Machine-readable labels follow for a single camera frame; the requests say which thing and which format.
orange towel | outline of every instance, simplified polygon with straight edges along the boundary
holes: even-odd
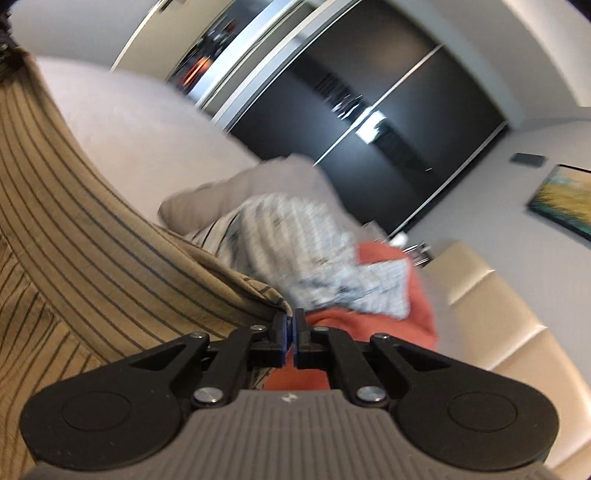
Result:
[[[375,242],[360,244],[358,251],[361,264],[408,258],[397,248]],[[408,279],[408,299],[410,315],[404,320],[395,320],[383,314],[358,313],[342,308],[332,308],[309,313],[306,316],[306,322],[310,326],[322,325],[343,329],[360,342],[368,342],[374,333],[385,332],[423,348],[435,350],[437,332],[433,309],[423,293],[415,269],[411,270]],[[328,390],[329,388],[326,373],[322,370],[295,369],[291,352],[288,354],[287,366],[274,370],[265,383],[265,390]]]

metal screw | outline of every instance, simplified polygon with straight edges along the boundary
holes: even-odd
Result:
[[[215,387],[203,387],[195,390],[193,398],[201,403],[217,403],[223,398],[223,391]]]
[[[383,388],[368,385],[357,390],[357,398],[368,403],[375,403],[384,400],[386,398],[386,392]]]

beige sofa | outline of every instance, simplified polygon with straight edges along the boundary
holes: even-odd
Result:
[[[550,331],[483,259],[461,242],[424,268],[452,307],[464,358],[532,385],[556,406],[558,438],[546,465],[564,480],[591,477],[591,390]]]

painting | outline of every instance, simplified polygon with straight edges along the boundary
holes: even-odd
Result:
[[[591,171],[556,165],[528,208],[591,240]]]

brown striped cushion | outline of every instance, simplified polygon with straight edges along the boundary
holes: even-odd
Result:
[[[25,60],[0,86],[2,480],[33,466],[18,421],[36,391],[193,330],[222,338],[290,311],[122,200]]]

